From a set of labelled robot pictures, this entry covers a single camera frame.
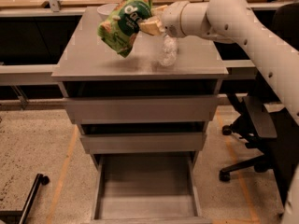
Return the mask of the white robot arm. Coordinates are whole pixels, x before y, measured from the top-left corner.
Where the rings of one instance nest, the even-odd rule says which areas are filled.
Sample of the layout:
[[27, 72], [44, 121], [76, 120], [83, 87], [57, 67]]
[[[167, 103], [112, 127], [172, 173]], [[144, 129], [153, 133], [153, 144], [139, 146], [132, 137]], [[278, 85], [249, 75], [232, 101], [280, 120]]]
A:
[[249, 56], [295, 122], [299, 123], [299, 52], [264, 27], [246, 0], [178, 1], [138, 23], [150, 35], [195, 35], [235, 42]]

